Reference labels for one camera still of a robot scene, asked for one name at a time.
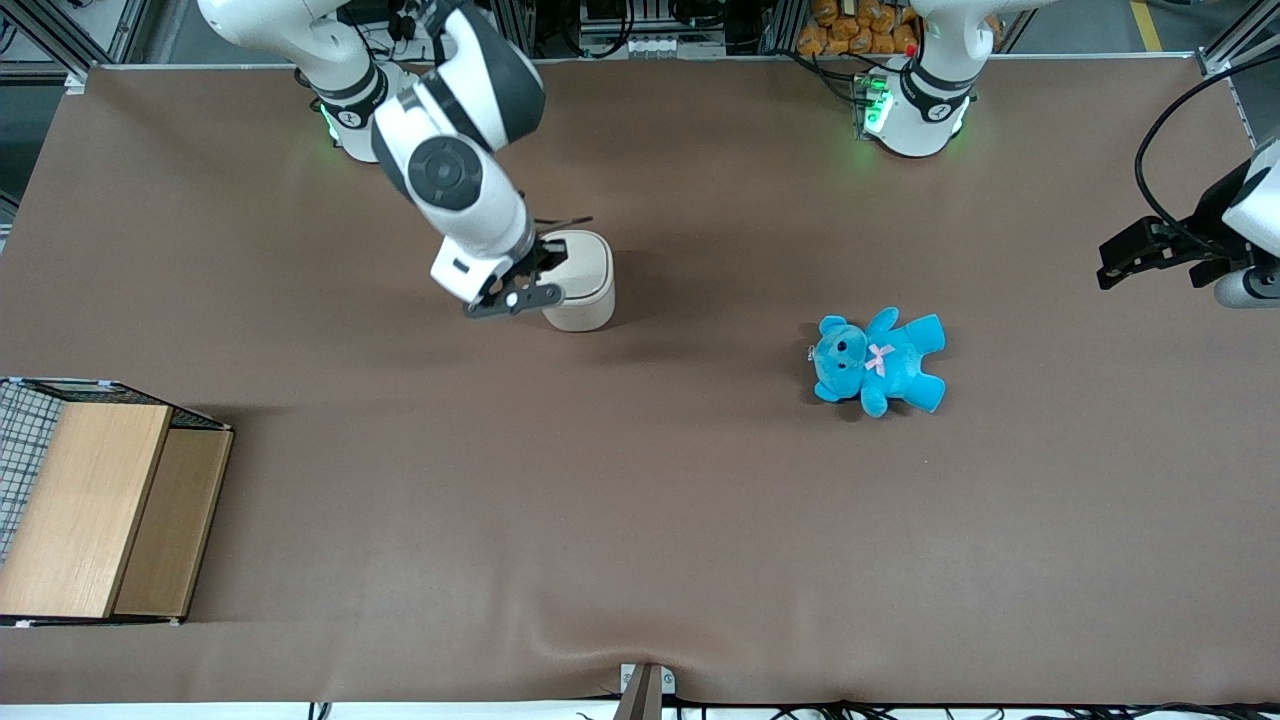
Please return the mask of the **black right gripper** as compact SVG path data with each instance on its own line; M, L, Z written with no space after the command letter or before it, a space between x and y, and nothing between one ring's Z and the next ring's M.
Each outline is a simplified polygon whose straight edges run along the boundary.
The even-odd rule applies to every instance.
M493 281L492 293L465 304L463 315L475 320L558 307L564 301L563 288L536 282L541 273L554 270L567 256L563 240L535 234L529 252Z

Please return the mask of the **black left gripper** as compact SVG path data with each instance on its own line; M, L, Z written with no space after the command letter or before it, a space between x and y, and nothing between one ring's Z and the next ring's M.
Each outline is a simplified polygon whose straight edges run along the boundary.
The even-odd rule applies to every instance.
M1201 196L1194 211L1183 219L1193 234L1213 246L1189 272L1194 288L1204 288L1226 274L1253 266L1253 251L1242 234L1226 225L1224 213L1239 195L1249 163L1242 161ZM1114 288L1143 272L1166 270L1198 258L1198 245L1158 218L1140 218L1100 246L1100 290Z

